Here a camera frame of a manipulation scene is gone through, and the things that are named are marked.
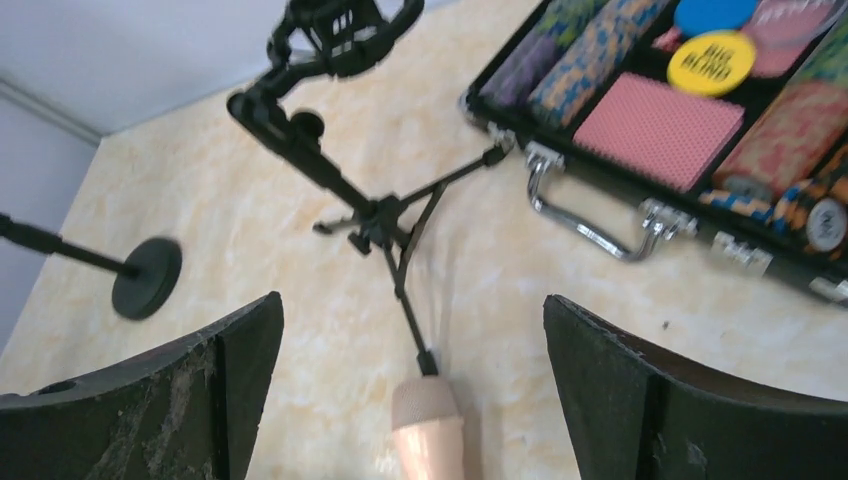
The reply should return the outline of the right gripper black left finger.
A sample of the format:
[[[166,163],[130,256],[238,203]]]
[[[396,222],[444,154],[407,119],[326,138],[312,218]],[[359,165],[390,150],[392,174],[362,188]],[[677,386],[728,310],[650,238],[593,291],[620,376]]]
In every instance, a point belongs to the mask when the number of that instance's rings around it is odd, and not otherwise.
[[[5,479],[242,479],[284,328],[271,292],[119,363],[1,398]]]

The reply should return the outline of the black round-base mic stand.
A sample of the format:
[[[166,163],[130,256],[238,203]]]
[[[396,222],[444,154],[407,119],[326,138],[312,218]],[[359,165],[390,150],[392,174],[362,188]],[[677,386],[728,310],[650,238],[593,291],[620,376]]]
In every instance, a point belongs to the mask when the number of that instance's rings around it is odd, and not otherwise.
[[[152,237],[135,247],[124,260],[117,260],[65,241],[60,235],[1,215],[1,237],[23,248],[45,255],[60,255],[115,274],[111,302],[115,312],[128,320],[141,321],[155,314],[173,292],[182,268],[179,243],[167,237]]]

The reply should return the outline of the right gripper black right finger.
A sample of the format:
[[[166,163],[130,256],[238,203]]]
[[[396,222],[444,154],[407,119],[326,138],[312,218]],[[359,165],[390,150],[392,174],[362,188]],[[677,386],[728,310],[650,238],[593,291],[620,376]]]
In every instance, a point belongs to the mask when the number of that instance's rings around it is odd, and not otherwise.
[[[547,297],[548,355],[584,479],[843,479],[847,406],[707,367]]]

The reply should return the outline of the beige microphone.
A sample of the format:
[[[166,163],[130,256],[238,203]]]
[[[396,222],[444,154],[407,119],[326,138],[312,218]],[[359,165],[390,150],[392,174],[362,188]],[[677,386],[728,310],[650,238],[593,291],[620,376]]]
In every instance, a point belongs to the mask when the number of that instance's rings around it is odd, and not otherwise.
[[[463,480],[464,418],[448,380],[408,379],[392,394],[392,439],[408,479]]]

